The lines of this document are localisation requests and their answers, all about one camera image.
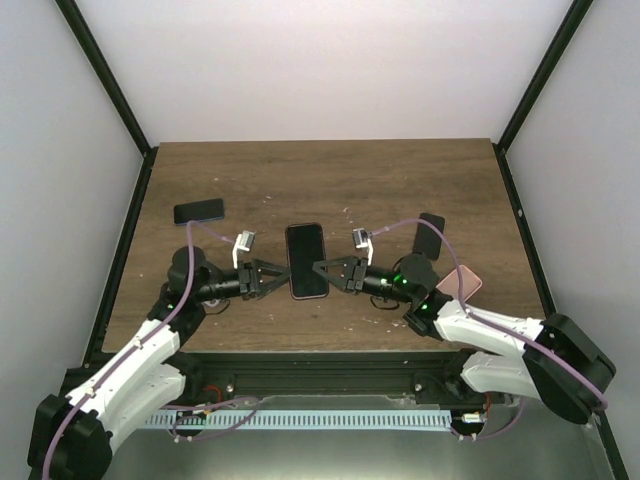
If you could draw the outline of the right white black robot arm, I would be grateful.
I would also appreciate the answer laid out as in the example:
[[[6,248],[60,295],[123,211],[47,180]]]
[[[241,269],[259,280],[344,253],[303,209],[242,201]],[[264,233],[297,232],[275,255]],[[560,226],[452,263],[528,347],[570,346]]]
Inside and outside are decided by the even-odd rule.
[[[403,318],[422,337],[473,347],[462,367],[444,378],[445,393],[455,402],[487,392],[529,397],[575,424],[606,407],[604,393],[616,368],[566,315],[519,318],[465,304],[439,289],[430,260],[419,253],[393,268],[347,256],[317,261],[313,270],[345,293],[407,305]]]

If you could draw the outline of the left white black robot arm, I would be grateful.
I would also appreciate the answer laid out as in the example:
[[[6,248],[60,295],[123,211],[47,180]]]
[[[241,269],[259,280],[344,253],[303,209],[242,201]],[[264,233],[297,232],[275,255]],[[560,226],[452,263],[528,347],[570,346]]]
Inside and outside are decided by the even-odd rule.
[[[193,246],[177,250],[159,298],[138,331],[104,366],[37,407],[27,463],[45,479],[100,479],[126,441],[173,401],[204,392],[198,362],[182,352],[215,300],[261,299],[286,284],[285,266],[254,259],[222,270]]]

